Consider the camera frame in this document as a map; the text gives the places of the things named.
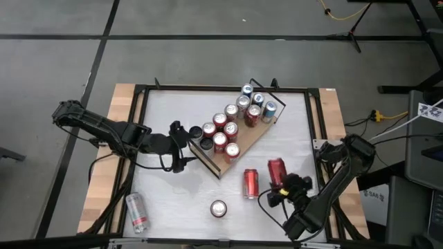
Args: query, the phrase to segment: white cable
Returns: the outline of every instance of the white cable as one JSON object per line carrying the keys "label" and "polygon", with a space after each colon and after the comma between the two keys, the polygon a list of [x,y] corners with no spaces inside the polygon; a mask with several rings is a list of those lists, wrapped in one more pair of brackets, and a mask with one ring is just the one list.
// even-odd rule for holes
{"label": "white cable", "polygon": [[401,124],[401,125],[395,127],[394,129],[391,129],[391,130],[389,130],[389,131],[385,131],[385,132],[383,132],[382,134],[379,134],[378,136],[375,136],[374,138],[369,139],[369,141],[374,140],[375,138],[379,138],[379,137],[381,137],[381,136],[384,136],[384,135],[386,135],[386,134],[388,134],[388,133],[391,133],[391,132],[393,132],[393,131],[395,131],[395,130],[398,130],[398,129],[402,128],[403,126],[409,124],[410,122],[412,122],[412,121],[414,121],[414,120],[420,118],[420,117],[423,116],[424,114],[428,113],[428,111],[430,111],[433,107],[436,107],[437,105],[439,105],[439,104],[442,103],[442,102],[443,102],[443,99],[439,100],[439,101],[438,101],[437,103],[435,103],[433,106],[431,106],[430,108],[427,108],[427,110],[425,110],[425,111],[422,112],[421,114],[415,116],[414,118],[412,118],[412,119],[409,120],[408,122],[405,122],[405,123],[403,123],[403,124]]}

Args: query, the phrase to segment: gray concrete floor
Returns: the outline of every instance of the gray concrete floor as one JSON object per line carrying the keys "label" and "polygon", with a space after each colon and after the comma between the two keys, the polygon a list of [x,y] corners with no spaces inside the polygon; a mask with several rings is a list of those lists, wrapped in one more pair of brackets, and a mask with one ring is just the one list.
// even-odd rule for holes
{"label": "gray concrete floor", "polygon": [[[364,4],[326,1],[334,15]],[[416,3],[425,24],[438,28],[427,1]],[[0,34],[94,34],[105,29],[112,0],[0,2]],[[333,21],[316,0],[122,0],[114,35],[247,34],[326,35],[347,31],[356,18]],[[418,35],[406,6],[374,4],[359,35]],[[106,115],[115,83],[241,85],[273,77],[282,86],[336,88],[345,122],[372,109],[394,115],[405,95],[379,95],[376,86],[416,85],[437,70],[423,42],[361,42],[358,54],[335,41],[108,41],[88,109]],[[0,41],[0,146],[27,155],[0,161],[0,240],[34,235],[67,138],[51,124],[61,100],[80,99],[98,41]],[[392,122],[370,123],[370,138]],[[347,129],[360,133],[363,127]],[[392,134],[398,136],[404,130]],[[388,164],[404,157],[404,141],[379,146]],[[77,141],[48,235],[72,235],[87,192],[96,149]],[[383,165],[376,161],[374,169]]]}

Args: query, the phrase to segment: yellow cable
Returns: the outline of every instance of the yellow cable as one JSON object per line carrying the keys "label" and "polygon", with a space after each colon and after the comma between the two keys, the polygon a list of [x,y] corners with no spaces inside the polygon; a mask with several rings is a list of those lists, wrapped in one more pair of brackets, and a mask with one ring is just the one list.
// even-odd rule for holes
{"label": "yellow cable", "polygon": [[[325,5],[325,2],[324,2],[323,0],[320,0],[320,2],[321,2],[321,4],[323,5],[323,8],[326,10],[327,7],[326,7],[326,5]],[[349,19],[349,18],[355,17],[355,16],[358,15],[360,12],[364,11],[369,5],[370,5],[369,3],[366,4],[362,9],[360,9],[360,10],[357,11],[356,13],[350,15],[349,17],[338,18],[338,17],[333,16],[333,15],[331,14],[330,11],[329,11],[327,14],[328,14],[332,19],[334,19],[334,20],[337,20],[337,21],[345,21],[345,20],[347,20],[347,19]]]}
{"label": "yellow cable", "polygon": [[400,113],[399,115],[392,116],[392,117],[381,116],[381,119],[395,119],[395,118],[400,118],[400,117],[402,117],[402,116],[404,116],[406,114],[408,114],[407,111],[405,111],[403,113]]}

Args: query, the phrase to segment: sticker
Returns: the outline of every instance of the sticker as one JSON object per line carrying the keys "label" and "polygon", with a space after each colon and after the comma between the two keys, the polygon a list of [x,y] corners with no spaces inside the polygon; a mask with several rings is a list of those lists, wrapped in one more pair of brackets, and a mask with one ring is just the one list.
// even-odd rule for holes
{"label": "sticker", "polygon": [[429,118],[438,122],[443,122],[443,109],[438,107],[432,107],[427,104],[418,103],[418,114],[422,114],[425,111],[427,113],[423,114],[422,117]]}

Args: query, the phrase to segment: wooden tray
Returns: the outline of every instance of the wooden tray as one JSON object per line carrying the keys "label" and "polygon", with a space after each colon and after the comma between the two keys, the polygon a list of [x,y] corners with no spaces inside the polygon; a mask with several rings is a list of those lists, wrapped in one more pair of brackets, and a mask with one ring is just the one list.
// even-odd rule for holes
{"label": "wooden tray", "polygon": [[[257,141],[269,129],[269,127],[274,125],[276,121],[277,118],[274,116],[272,117],[272,121],[269,124],[266,124],[260,120],[256,127],[251,128],[245,125],[244,119],[238,119],[237,144],[240,147],[239,158],[241,158],[248,151],[248,149],[255,143],[255,141]],[[197,158],[200,159],[200,161],[210,171],[214,173],[214,175],[218,179],[222,178],[223,174],[229,169],[229,167],[235,165],[235,164],[230,165],[226,163],[223,158],[224,156],[223,154],[215,154],[211,160],[192,141],[191,141],[190,150],[194,153],[194,155]]]}

